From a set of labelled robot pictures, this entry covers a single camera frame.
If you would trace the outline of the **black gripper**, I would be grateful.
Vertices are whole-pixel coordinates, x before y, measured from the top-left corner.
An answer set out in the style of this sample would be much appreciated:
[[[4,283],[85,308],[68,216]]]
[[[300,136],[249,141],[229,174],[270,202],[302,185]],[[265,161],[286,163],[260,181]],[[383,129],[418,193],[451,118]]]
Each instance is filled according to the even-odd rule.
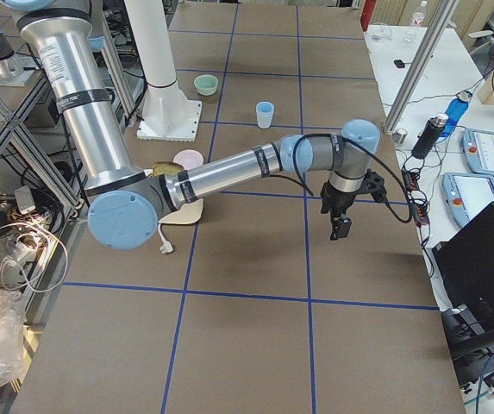
[[[330,215],[331,241],[347,238],[352,226],[352,220],[345,216],[356,198],[356,192],[344,192],[334,188],[329,182],[323,184],[320,196],[322,198],[322,214]]]

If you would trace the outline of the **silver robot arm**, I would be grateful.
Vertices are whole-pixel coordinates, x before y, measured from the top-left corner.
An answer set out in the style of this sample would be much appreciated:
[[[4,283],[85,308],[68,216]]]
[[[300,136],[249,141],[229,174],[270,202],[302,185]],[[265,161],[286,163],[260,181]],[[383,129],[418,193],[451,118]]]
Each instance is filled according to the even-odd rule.
[[[103,245],[128,250],[147,242],[159,220],[183,205],[274,173],[329,171],[322,212],[331,238],[348,235],[347,209],[366,192],[377,152],[378,127],[347,122],[339,134],[288,135],[278,141],[185,170],[148,176],[130,159],[103,86],[89,38],[101,11],[93,1],[9,1],[21,37],[33,45],[52,86],[88,176],[88,226]]]

